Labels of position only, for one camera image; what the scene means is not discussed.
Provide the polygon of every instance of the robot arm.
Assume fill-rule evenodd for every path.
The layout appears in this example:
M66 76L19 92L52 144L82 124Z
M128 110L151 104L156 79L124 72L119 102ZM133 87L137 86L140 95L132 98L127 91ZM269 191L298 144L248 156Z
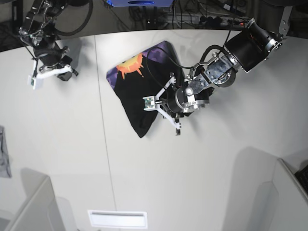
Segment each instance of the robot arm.
M241 33L230 39L225 48L218 45L210 46L203 54L199 63L190 69L188 75L177 88L174 81L169 81L171 88L168 90L166 100L161 100L158 94L153 97L145 97L145 110L157 110L176 128L176 134L180 135L180 117L193 113L195 110L205 108L209 104L209 97L220 87L232 85L239 69L249 72L268 55L282 45L284 36L268 32L260 28L254 19L251 19ZM212 57L205 58L212 50Z
M51 76L68 81L72 74L78 75L78 72L70 66L72 59L66 55L69 48L63 47L61 49L56 42L59 31L55 28L55 19L65 10L70 1L34 0L31 10L27 13L23 26L19 30L20 40L33 48L36 57L33 73L28 77L28 83L33 89L40 88L43 80ZM90 18L93 8L92 0L89 3L87 20ZM39 60L43 66L37 70Z

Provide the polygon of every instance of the gray fabric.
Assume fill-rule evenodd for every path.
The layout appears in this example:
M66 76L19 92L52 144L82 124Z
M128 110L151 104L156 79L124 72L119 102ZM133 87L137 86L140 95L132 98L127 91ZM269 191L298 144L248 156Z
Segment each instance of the gray fabric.
M11 178L11 168L6 147L4 127L0 126L0 177Z

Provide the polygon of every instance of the white surface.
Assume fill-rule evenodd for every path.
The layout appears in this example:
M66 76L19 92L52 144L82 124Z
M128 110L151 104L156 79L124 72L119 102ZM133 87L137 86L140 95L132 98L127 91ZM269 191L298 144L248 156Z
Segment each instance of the white surface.
M282 161L277 163L273 183L279 193L279 205L269 231L306 231L308 201Z
M92 226L123 229L147 229L145 212L88 211Z
M180 137L158 116L138 138L106 72L163 40L191 66L226 35L183 30L95 37L117 209L147 211L149 230L245 230L258 186L272 178L272 155L308 148L308 42L296 38L249 74L240 72L233 86L211 96L207 109L182 119Z
M163 40L191 66L226 35L147 31L68 40L80 75L47 79L39 91L26 85L32 61L25 49L0 53L0 124L13 173L0 179L0 208L14 213L26 198L20 175L27 167L51 176L61 214L80 231L97 230L89 209L146 211L150 231L245 230L276 157L308 150L308 41L291 38L267 62L240 72L207 109L181 120L180 137L158 116L139 139L106 80L110 68Z
M66 231L48 176L24 202L5 231Z
M21 174L27 167L51 177L56 196L69 202L77 227L89 231L88 209L115 209L95 44L93 36L64 43L71 49L72 66L78 63L79 76L69 82L49 78L38 91L26 84L33 65L26 49L0 53L0 124L13 175L0 179L0 209L15 214L26 199Z

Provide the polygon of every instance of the blue box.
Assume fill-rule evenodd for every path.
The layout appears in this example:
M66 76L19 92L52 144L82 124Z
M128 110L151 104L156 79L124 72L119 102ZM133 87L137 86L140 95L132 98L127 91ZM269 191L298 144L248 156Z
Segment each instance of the blue box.
M173 0L109 0L113 6L159 6L169 7Z

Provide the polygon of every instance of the black cable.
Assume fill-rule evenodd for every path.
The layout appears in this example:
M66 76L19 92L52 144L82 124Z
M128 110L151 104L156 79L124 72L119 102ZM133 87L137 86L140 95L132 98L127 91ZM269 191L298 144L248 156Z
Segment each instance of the black cable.
M235 14L235 13L233 13L233 12L231 12L231 11L228 11L227 9L223 8L222 6L220 6L220 5L219 5L218 3L216 3L215 1L213 1L213 0L210 0L210 1L211 1L212 3L214 3L215 5L217 5L219 8L221 8L221 9L223 9L224 11L228 12L229 15L233 15L233 16L235 16L235 17L237 17L237 18L240 18L240 19L242 19L242 20L245 20L245 19L239 17L237 14ZM207 7L207 3L200 2L200 4L205 5L205 6Z
M37 60L36 57L34 57L34 55L32 54L32 52L29 50L29 48L19 39L17 38L14 34L12 34L11 32L9 31L6 31L5 29L1 28L2 25L0 25L0 30L4 33L6 33L7 35L11 36L12 38L14 38L15 40L17 40L21 45L23 45L23 47L25 47L27 49L27 51L30 53L30 55L32 56L32 58L34 60Z
M5 40L9 37L9 35L6 35L1 41L0 41L0 47L4 44Z
M78 32L80 32L81 30L83 30L83 28L85 28L85 26L88 24L91 16L92 16L92 12L93 12L93 0L89 0L89 11L88 11L88 15L85 19L85 21L83 22L83 24L81 24L81 26L79 28L77 28L76 30L72 31L72 32L63 32L60 31L58 29L55 28L55 32L58 35L62 35L62 36L72 36L77 34Z
M219 45L212 45L212 46L210 46L210 47L208 47L208 48L206 49L206 51L203 53L203 55L202 55L200 61L201 61L201 62L204 62L206 56L207 56L207 55L210 53L210 51L213 50L213 49L219 50L219 51L222 52L224 55L229 55L228 52L227 52L225 49L223 49L221 46L219 46Z
M164 49L162 49L162 48L160 48L160 47L151 47L151 48L148 50L148 54L147 54L147 56L146 56L146 68L148 69L148 72L149 72L150 76L154 79L154 81L155 81L161 88L165 89L166 94L167 94L167 100L168 100L168 98L169 98L168 91L166 90L165 86L162 85L162 84L157 80L157 78L155 78L155 76L152 74L152 72L150 71L150 68L149 68L149 63L148 63L149 55L150 55L151 51L154 50L154 49L159 49L159 50L161 50L162 52L164 52L164 53L166 54L166 56L169 58L169 60L170 60L173 64L175 64L176 66L178 66L178 67L181 67L181 68L184 68L184 69L191 69L191 67L185 67L185 66L181 66L181 65L177 64L177 63L170 57L170 55L168 54L168 52L166 52Z
M144 18L140 15L140 13L141 13L140 8L138 6L136 6L136 7L130 6L128 8L128 12L129 12L131 19L135 23L135 29L136 29L137 22L139 22L139 23L141 23L142 29L145 30L145 26L143 24Z
M202 16L205 16L205 15L202 13L202 11L201 11L200 6L201 6L201 4L200 4L200 2L197 0L197 2L196 2L197 12L199 12L200 14L202 14Z
M237 0L235 0L235 12L237 11ZM232 24L231 24L231 26L230 26L230 30L229 30L229 32L228 32L228 35L227 35L227 37L226 37L226 40L225 40L225 42L224 42L224 44L223 44L223 48L226 46L226 43L228 42L228 40L229 40L229 37L230 37L230 34L231 34L231 30L232 30L232 28L233 28L233 25L234 25L234 21L235 21L235 17L233 17L233 20L232 20Z
M188 14L189 14L189 16L190 16L190 18L191 18L191 24L193 25L193 17L192 17L192 15L191 15L191 13L189 13L189 11L186 11Z
M166 52L164 49L162 49L162 48L160 48L160 47L153 47L153 48L157 48L157 49L161 50L163 53L165 53L166 56L168 57L168 59L169 59L174 65L176 65L176 66L178 66L178 67L181 67L181 68L183 68L183 69L190 69L190 68L191 68L191 67L181 66L181 65L177 64L177 63L171 58L171 56L168 54L168 52Z
M181 29L183 29L183 11L182 11L182 6L181 6L181 0L179 0L179 7L181 11Z
M172 29L174 29L174 14L175 14L175 4L172 3Z
M168 93L167 89L165 88L164 85L162 85L162 84L157 80L157 78L155 78L155 76L152 74L152 72L150 71L150 68L149 68L149 55L150 55L151 51L152 51L154 48L158 48L158 47L152 47L152 48L150 48L149 51L148 51L148 54L147 54L147 56L146 56L146 68L148 69L148 72L149 72L151 78L152 78L161 88L165 89L165 92L166 92L166 94L167 94L167 100L168 100L168 98L169 98L169 93Z
M127 29L127 31L130 31L130 28L120 19L120 17L110 9L110 12L119 20L119 22Z
M194 29L196 29L196 28L194 27L194 25L192 25L192 24L190 24L190 23L187 23L187 22L185 22L185 21L180 21L179 23L185 23L185 24L187 24L187 25L190 25L190 26L193 27Z

